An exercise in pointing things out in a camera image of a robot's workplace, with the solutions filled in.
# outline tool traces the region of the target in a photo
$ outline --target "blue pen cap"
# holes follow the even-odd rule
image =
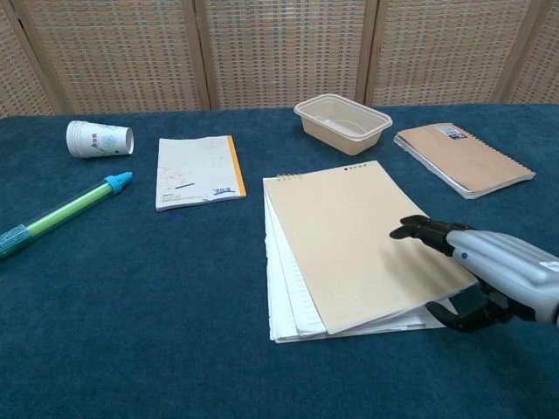
[[[122,191],[126,185],[132,181],[132,172],[124,172],[120,175],[111,175],[105,178],[105,181],[113,188],[113,193],[116,195]]]

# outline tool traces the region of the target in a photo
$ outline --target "notepad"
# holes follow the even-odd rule
[[[264,208],[270,340],[289,343],[443,327],[424,307],[419,307],[390,319],[372,321],[341,333],[328,334],[266,190]],[[440,300],[439,303],[455,313],[449,299]]]
[[[159,140],[157,211],[245,196],[245,184],[230,135]]]
[[[451,123],[405,129],[394,142],[464,198],[477,198],[535,173]]]
[[[328,334],[408,312],[475,278],[418,240],[392,240],[424,214],[376,161],[264,182]]]

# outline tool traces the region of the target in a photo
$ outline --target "beige plastic food container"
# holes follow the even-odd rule
[[[357,155],[373,146],[392,119],[339,96],[322,94],[299,103],[295,109],[307,134],[347,155]]]

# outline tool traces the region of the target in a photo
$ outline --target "blue tablecloth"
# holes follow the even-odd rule
[[[135,175],[0,262],[0,416],[557,417],[555,326],[269,341],[263,177],[379,160],[430,216],[559,254],[559,106],[379,109],[394,125],[353,157],[306,135],[291,109],[0,120],[0,231],[106,175]],[[71,157],[73,119],[131,127],[134,154]],[[441,121],[537,176],[463,199],[392,142]],[[155,213],[158,139],[220,134],[235,138],[248,197]]]

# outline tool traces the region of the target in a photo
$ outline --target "beige notebook cover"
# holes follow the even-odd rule
[[[406,129],[398,136],[440,172],[473,193],[493,191],[535,175],[452,123]]]
[[[424,214],[376,161],[266,180],[265,187],[328,333],[442,299],[475,282],[419,240],[393,240]]]

